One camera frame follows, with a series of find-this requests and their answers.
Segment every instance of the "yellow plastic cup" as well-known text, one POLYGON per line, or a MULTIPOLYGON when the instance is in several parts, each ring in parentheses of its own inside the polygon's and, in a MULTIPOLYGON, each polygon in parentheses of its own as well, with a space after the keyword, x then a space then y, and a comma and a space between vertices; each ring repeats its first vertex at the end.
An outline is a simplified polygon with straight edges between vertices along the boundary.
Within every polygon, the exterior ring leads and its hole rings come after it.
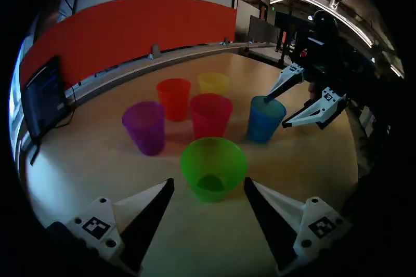
POLYGON ((228 90, 230 78, 218 72, 207 72, 198 75, 199 90, 203 93, 224 95, 228 90))

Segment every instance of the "cable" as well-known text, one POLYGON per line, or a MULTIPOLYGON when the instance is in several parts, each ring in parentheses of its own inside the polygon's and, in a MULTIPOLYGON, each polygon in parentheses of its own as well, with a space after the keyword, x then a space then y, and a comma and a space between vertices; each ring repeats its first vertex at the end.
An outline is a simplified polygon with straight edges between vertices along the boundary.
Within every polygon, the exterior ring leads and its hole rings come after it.
POLYGON ((64 124, 61 124, 61 125, 56 126, 56 127, 55 127, 55 129, 59 129, 59 128, 62 128, 62 127, 64 127, 64 126, 67 126, 68 124, 70 124, 70 123, 71 123, 72 117, 74 117, 74 113, 75 113, 75 109, 76 109, 76 97, 75 97, 75 91, 74 91, 74 88, 72 87, 72 85, 71 85, 71 89, 72 89, 72 94, 73 94, 73 96, 74 96, 74 108, 73 108, 73 110, 72 110, 71 117, 69 118, 68 122, 66 122, 66 123, 64 123, 64 124))

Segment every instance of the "plastic cup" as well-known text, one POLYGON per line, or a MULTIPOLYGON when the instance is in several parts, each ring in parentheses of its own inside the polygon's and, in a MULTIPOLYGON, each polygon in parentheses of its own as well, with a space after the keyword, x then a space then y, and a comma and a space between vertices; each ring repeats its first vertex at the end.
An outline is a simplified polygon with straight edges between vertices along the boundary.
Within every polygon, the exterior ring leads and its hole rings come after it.
POLYGON ((156 102, 141 102, 128 108, 121 118, 128 134, 147 156, 159 154, 165 145, 165 114, 156 102))
POLYGON ((218 72, 207 72, 198 75, 199 90, 201 93, 214 93, 224 95, 230 84, 230 78, 218 72))
POLYGON ((228 98, 218 94, 200 94, 191 99, 189 106, 196 139, 224 134, 232 112, 232 103, 228 98))
POLYGON ((216 202, 244 179, 247 160, 233 142, 204 137, 185 148, 180 169, 199 200, 216 202))
POLYGON ((247 136, 253 141, 266 143, 286 116, 286 108, 277 100, 265 103, 266 96, 251 100, 247 136))
POLYGON ((165 108, 166 119, 170 121, 185 120, 191 83, 185 79, 168 79, 159 83, 156 89, 159 101, 165 108))

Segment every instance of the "green plastic cup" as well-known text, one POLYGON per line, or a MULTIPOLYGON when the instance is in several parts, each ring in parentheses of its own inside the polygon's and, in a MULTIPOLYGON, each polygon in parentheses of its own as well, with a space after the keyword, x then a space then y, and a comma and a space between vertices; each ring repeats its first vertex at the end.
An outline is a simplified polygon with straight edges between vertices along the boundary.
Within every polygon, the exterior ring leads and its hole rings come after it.
POLYGON ((233 142, 203 137, 185 148, 180 169, 200 201, 217 202, 244 179, 247 160, 233 142))

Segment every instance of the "blue plastic cup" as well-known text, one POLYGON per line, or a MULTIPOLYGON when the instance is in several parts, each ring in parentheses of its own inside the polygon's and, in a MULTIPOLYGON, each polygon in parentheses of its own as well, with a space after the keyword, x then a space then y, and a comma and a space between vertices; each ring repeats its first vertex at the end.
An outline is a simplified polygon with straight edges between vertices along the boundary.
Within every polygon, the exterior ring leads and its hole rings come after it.
POLYGON ((286 108, 273 99, 266 103, 266 96, 256 96, 251 100, 247 136, 253 141, 266 143, 272 137, 286 116, 286 108))

